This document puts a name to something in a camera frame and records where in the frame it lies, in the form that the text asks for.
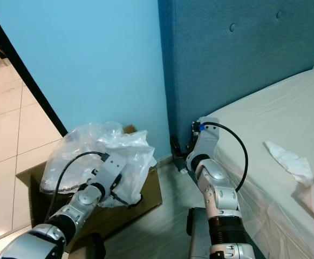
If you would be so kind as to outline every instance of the white tissue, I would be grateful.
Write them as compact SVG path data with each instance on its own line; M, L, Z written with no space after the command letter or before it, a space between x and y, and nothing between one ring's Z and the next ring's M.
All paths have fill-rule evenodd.
M271 141L265 141L264 145L273 158L291 173L296 181L303 183L306 187L313 184L313 173L307 158L300 158Z

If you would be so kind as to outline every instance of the black cord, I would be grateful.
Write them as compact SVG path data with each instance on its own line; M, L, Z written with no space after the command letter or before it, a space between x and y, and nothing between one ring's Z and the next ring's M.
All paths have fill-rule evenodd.
M53 210L53 207L54 207L54 203L55 203L55 200L56 200L56 196L58 194L58 191L59 191L59 187L60 187L60 183L61 183L61 179L62 177L64 176L67 168L71 165L71 163L73 163L74 161L76 161L78 158L81 158L82 156L84 155L89 155L89 154L96 154L96 155L99 155L101 157L101 159L103 161L105 161L107 158L108 158L108 154L105 154L105 153L101 153L101 152L97 152L97 151L89 151L89 152L84 152L84 153L81 153L79 155L77 155L75 158L73 158L71 161L69 161L67 163L67 165L64 167L64 169L62 170L60 176L59 176L59 179L58 179L58 182L56 184L56 187L55 187L55 191L54 191L54 194L53 194L53 197L51 199L51 202L50 202L50 205L49 205L49 209L48 209L48 212L47 212L47 215L45 217L45 220L44 222L46 222L48 219L49 219L49 216L50 216L50 213L52 212Z
M222 128L224 130L226 130L227 132L229 132L231 135L234 136L234 138L240 143L242 149L243 149L243 152L244 152L244 162L245 162L245 165L244 165L244 171L243 171L243 175L242 175L242 179L240 181L240 183L238 184L238 186L236 187L236 192L238 192L238 190L240 190L240 188L242 187L243 185L243 182L245 180L245 177L247 175L247 170L248 170L248 153L247 153L247 150L244 146L244 143L242 142L242 140L238 137L238 135L235 134L235 132L233 132L231 129L219 124L219 123L216 123L216 122L204 122L202 123L201 125L205 126L206 128L206 125L212 125L212 126L217 126L219 128Z

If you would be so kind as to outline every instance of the robotic arm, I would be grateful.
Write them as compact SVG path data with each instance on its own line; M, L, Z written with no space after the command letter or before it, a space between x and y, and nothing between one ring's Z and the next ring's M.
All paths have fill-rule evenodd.
M80 188L71 201L45 223L14 239L0 254L0 259L58 259L79 233L97 204L108 198L121 178L125 159L106 155L95 177Z
M236 194L247 172L247 161L243 180L235 189L226 171L211 159L219 139L219 126L231 132L218 124L215 118L201 117L193 123L193 150L186 158L186 168L204 197L211 239L210 259L254 259ZM236 139L247 157L241 140L237 136ZM79 233L97 204L109 197L121 179L125 159L117 154L105 154L102 160L104 163L99 170L94 171L95 177L80 187L67 205L45 223L14 239L2 251L0 259L61 258L64 249Z
M219 139L219 129L213 126L215 124L218 120L211 117L201 117L193 123L195 145L186 158L186 167L205 201L211 238L210 259L254 259L253 248L247 241L242 223L236 190L227 172L210 158Z

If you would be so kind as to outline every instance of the gray fabric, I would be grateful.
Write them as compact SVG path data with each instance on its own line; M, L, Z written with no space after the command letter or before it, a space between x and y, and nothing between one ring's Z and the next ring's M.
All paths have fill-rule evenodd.
M159 0L171 135L314 65L314 1Z

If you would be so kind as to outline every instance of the white bed sheet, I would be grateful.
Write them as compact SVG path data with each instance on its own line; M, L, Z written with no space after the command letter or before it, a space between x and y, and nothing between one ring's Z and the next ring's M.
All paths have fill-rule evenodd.
M210 116L244 142L248 176L240 206L248 234L266 258L314 258L314 216L297 198L304 187L263 146L270 140L308 159L314 174L314 70L297 74L240 99ZM244 156L220 130L216 159L241 178Z

